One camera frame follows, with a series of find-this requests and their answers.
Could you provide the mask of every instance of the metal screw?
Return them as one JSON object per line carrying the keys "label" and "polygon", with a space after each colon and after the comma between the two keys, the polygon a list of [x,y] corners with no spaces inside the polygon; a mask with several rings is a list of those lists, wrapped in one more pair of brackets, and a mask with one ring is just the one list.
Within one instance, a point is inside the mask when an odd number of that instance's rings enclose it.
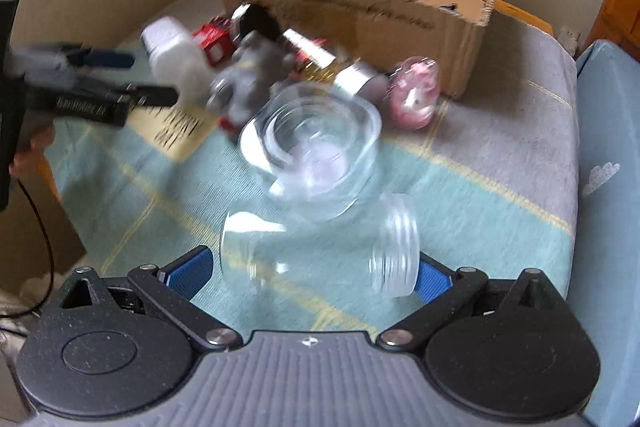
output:
{"label": "metal screw", "polygon": [[414,336],[407,330],[386,330],[380,335],[380,339],[387,346],[405,346]]}
{"label": "metal screw", "polygon": [[205,338],[209,344],[214,346],[229,346],[238,339],[238,334],[229,328],[216,328],[215,330],[207,331]]}

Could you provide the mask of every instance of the black cable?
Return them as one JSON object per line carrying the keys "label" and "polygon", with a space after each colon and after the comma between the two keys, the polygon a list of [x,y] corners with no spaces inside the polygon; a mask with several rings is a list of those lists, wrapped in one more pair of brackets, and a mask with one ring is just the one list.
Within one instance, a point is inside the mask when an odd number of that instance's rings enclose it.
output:
{"label": "black cable", "polygon": [[21,331],[17,331],[17,330],[12,330],[10,328],[5,328],[4,326],[0,326],[0,332],[9,333],[11,335],[15,335],[16,337],[20,337],[22,339],[26,339],[27,338],[27,334],[26,333],[22,333]]}
{"label": "black cable", "polygon": [[33,213],[35,214],[36,219],[38,220],[38,224],[40,226],[40,230],[42,231],[42,237],[44,237],[44,241],[45,243],[47,243],[47,253],[49,254],[49,287],[47,288],[47,292],[44,294],[44,297],[35,306],[32,306],[31,308],[28,308],[21,312],[0,314],[0,319],[21,319],[22,317],[26,317],[27,315],[31,315],[34,312],[37,312],[43,306],[43,304],[47,302],[47,299],[49,298],[49,296],[53,291],[53,274],[55,273],[55,266],[54,266],[55,263],[53,260],[53,249],[51,248],[49,235],[47,234],[47,230],[44,227],[44,223],[42,222],[40,213],[36,208],[36,204],[33,202],[33,199],[31,199],[31,196],[27,192],[27,189],[24,188],[24,185],[20,180],[18,180],[18,186],[20,187],[24,195],[27,197],[27,200],[29,200],[29,204],[33,209]]}

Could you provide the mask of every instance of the power outlet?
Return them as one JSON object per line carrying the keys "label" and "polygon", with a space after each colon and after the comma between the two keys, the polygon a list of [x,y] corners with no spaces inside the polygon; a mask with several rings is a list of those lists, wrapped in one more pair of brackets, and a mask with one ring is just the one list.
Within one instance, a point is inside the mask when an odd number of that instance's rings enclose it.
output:
{"label": "power outlet", "polygon": [[575,57],[578,51],[578,39],[580,38],[580,32],[572,30],[568,26],[562,26],[556,39],[560,42],[560,45],[566,50],[566,52]]}

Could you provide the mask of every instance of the hand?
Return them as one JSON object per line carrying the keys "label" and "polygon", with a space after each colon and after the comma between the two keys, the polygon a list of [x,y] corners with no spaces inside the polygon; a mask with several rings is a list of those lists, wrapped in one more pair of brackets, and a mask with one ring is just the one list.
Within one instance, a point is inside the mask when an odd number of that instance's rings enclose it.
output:
{"label": "hand", "polygon": [[55,137],[56,130],[52,125],[34,134],[31,137],[31,149],[15,154],[9,174],[14,178],[23,178],[33,172],[38,163],[44,160],[44,150],[53,143]]}

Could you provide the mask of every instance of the white cloud print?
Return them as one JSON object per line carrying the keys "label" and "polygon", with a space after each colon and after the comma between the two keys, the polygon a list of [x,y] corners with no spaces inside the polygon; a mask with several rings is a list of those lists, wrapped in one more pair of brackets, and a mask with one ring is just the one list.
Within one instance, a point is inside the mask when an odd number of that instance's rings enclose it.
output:
{"label": "white cloud print", "polygon": [[589,173],[589,183],[582,188],[582,196],[588,196],[594,190],[602,187],[620,169],[620,164],[605,163],[602,167],[596,165]]}

